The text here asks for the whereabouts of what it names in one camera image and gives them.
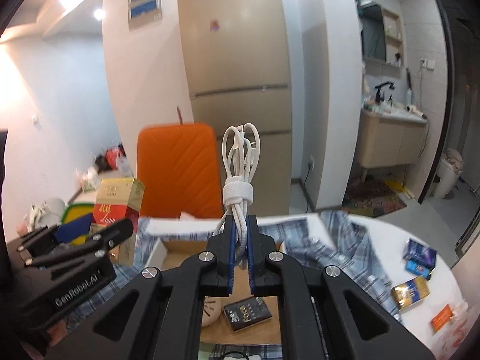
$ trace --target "white velcro strap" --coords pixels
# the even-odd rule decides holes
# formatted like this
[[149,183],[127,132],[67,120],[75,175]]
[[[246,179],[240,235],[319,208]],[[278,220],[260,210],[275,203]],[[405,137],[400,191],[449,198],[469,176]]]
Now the white velcro strap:
[[242,181],[242,176],[232,176],[225,180],[223,187],[223,203],[226,206],[246,201],[248,205],[254,202],[254,188]]

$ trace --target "purple box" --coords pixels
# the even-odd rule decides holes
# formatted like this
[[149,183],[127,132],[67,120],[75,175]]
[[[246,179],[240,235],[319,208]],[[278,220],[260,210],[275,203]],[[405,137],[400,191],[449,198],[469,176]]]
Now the purple box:
[[405,260],[414,261],[428,269],[433,269],[437,263],[437,252],[436,250],[409,239],[406,243],[403,258]]

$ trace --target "bolt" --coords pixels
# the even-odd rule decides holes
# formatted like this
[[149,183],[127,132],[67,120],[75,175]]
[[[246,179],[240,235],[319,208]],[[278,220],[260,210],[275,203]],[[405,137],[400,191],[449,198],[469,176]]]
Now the bolt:
[[337,276],[340,276],[341,271],[336,265],[329,265],[327,268],[325,268],[325,273],[333,278],[336,278]]
[[142,271],[142,276],[145,279],[151,279],[157,276],[157,273],[158,271],[156,268],[154,268],[153,266],[149,266]]
[[210,251],[203,251],[198,255],[198,258],[202,261],[212,261],[213,257],[213,253]]
[[283,253],[279,251],[273,251],[268,255],[268,258],[272,261],[282,261],[283,260]]

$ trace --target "white trash bin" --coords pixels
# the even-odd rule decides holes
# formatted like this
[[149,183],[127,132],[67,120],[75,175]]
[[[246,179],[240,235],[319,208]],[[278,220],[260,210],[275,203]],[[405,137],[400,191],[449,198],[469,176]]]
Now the white trash bin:
[[433,195],[436,198],[444,199],[457,183],[461,173],[462,171],[457,171],[457,169],[447,161],[445,155],[443,155],[437,171],[437,175],[440,176],[440,182]]

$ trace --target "orange packet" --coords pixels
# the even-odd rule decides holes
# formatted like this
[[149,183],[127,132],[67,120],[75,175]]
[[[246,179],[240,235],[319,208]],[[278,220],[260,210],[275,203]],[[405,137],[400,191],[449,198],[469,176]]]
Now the orange packet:
[[437,333],[445,324],[453,317],[453,312],[450,306],[447,304],[442,311],[440,311],[434,318],[430,321],[433,331]]

